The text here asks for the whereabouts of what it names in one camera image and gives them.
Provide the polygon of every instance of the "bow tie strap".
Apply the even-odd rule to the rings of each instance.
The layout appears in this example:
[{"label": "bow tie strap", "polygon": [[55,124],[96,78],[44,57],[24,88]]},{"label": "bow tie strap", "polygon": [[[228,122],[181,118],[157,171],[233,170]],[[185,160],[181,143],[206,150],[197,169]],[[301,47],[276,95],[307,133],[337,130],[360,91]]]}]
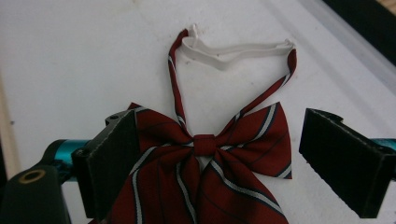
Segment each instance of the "bow tie strap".
[{"label": "bow tie strap", "polygon": [[257,51],[259,51],[260,55],[263,56],[268,56],[268,55],[279,55],[279,54],[288,54],[288,59],[287,59],[287,66],[289,68],[289,72],[281,77],[276,83],[274,83],[267,91],[265,91],[263,94],[259,95],[256,99],[254,99],[250,104],[246,105],[242,110],[239,111],[231,120],[230,122],[226,125],[226,129],[230,128],[238,119],[241,119],[246,113],[248,113],[250,110],[252,110],[254,107],[259,105],[261,102],[263,102],[265,99],[267,99],[270,95],[272,95],[275,91],[283,87],[291,78],[292,74],[295,71],[295,67],[297,64],[297,59],[296,59],[296,50],[294,49],[294,44],[292,44],[289,41],[280,43],[280,44],[262,44],[262,45],[241,45],[238,47],[233,47],[231,49],[210,49],[208,47],[203,47],[204,43],[200,42],[200,40],[196,37],[197,32],[192,30],[192,32],[189,33],[188,30],[183,30],[180,32],[178,35],[175,43],[172,45],[172,47],[169,50],[169,56],[168,56],[168,65],[169,65],[169,74],[171,78],[171,83],[172,83],[172,90],[173,94],[175,97],[175,111],[177,114],[177,119],[178,122],[180,123],[180,126],[183,128],[184,132],[186,134],[189,134],[187,131],[187,124],[186,124],[186,116],[184,113],[183,109],[183,104],[181,101],[181,96],[180,96],[180,90],[177,85],[177,70],[176,70],[176,50],[182,46],[182,48],[187,48],[189,44],[192,45],[192,47],[195,46],[201,46],[201,49],[195,49],[194,51],[196,52],[205,52],[203,55],[211,55],[213,53],[218,53],[218,52],[229,52],[229,51],[236,51],[237,55],[233,61],[238,61],[246,55],[249,56],[251,51],[256,51],[253,49],[253,47],[258,47]]}]

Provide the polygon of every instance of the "white surface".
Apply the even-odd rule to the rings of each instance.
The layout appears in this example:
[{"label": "white surface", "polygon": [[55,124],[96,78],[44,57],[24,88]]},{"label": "white surface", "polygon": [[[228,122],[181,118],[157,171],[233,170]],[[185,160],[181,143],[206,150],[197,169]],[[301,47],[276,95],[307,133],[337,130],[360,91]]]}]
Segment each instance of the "white surface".
[{"label": "white surface", "polygon": [[[286,38],[297,46],[294,77],[265,103],[281,101],[287,114],[294,179],[260,176],[290,223],[396,221],[394,182],[378,219],[359,219],[298,153],[307,107],[340,115],[368,137],[396,133],[395,68],[313,0],[1,1],[0,75],[22,169],[56,139],[93,138],[131,101],[174,118],[167,51],[193,23],[210,46]],[[194,134],[218,133],[286,69],[277,57],[225,72],[178,58]],[[74,223],[86,223],[77,185],[65,184],[64,195]]]}]

